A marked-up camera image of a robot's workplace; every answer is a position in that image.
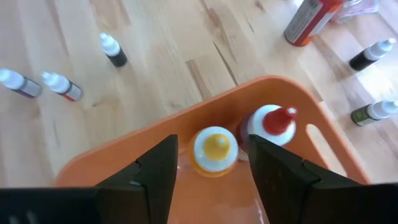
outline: bottle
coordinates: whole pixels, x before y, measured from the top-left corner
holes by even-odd
[[[29,98],[38,97],[42,92],[42,87],[36,82],[5,68],[0,68],[0,82],[12,91]]]
[[[373,64],[392,49],[392,45],[396,42],[394,38],[376,42],[370,47],[357,54],[349,61],[349,65],[356,71],[362,71],[369,65]]]
[[[122,67],[127,62],[127,57],[119,43],[110,35],[101,33],[101,46],[106,56],[115,67]]]
[[[238,158],[242,161],[249,160],[249,134],[257,134],[278,146],[290,142],[296,130],[296,115],[297,110],[293,107],[265,105],[243,118],[236,135],[239,144]]]
[[[386,119],[392,114],[398,113],[398,100],[383,100],[377,103],[366,105],[360,109],[356,109],[351,113],[351,119],[359,126]]]
[[[54,72],[43,72],[42,77],[44,83],[50,87],[52,91],[58,93],[69,101],[78,101],[83,96],[81,88],[62,75]]]
[[[284,34],[294,46],[307,45],[343,5],[343,0],[304,0]]]
[[[225,128],[202,129],[190,141],[191,160],[195,170],[205,177],[227,174],[238,157],[238,143]]]

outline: orange tray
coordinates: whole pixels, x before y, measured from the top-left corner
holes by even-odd
[[[285,146],[286,149],[328,168],[306,132],[307,125],[313,124],[333,149],[347,176],[362,184],[370,183],[316,99],[288,79],[267,76],[72,159],[55,179],[55,185],[96,185],[129,165],[169,134],[177,134],[177,179],[169,223],[261,223],[267,218],[248,162],[237,162],[234,169],[222,177],[207,178],[195,172],[185,148],[195,133],[209,126],[222,126],[235,133],[243,117],[268,104],[294,106],[298,110],[296,134]]]

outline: black object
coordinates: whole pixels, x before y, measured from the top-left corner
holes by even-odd
[[[115,67],[122,67],[127,62],[126,54],[124,54],[122,48],[120,48],[120,51],[117,55],[115,56],[106,55],[106,56],[110,59],[110,61]]]
[[[398,223],[396,184],[361,185],[249,138],[252,175],[271,224]],[[177,148],[177,136],[169,136],[96,187],[2,189],[0,223],[166,224]]]
[[[166,224],[177,152],[171,135],[96,187],[0,189],[0,223]]]
[[[363,50],[361,53],[355,55],[350,61],[349,65],[353,70],[356,71],[362,71],[369,65],[373,64],[374,62],[377,62],[377,60],[370,60],[366,57],[365,55],[365,50]]]
[[[259,136],[249,161],[271,224],[398,223],[398,186],[361,185]]]

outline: black dropper bottle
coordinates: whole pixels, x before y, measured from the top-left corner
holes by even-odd
[[[353,57],[349,61],[349,65],[356,71],[362,71],[389,52],[392,49],[393,43],[395,42],[396,40],[394,38],[376,42]]]
[[[127,62],[127,57],[120,47],[119,43],[110,35],[100,33],[101,46],[106,56],[110,59],[115,67],[122,67]]]

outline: red bottle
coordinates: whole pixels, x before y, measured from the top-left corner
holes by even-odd
[[[243,118],[236,134],[239,144],[238,158],[242,161],[249,160],[249,134],[257,134],[278,146],[288,143],[295,134],[296,115],[297,110],[293,107],[265,105]]]
[[[343,0],[304,0],[285,30],[287,42],[307,45],[343,4]]]

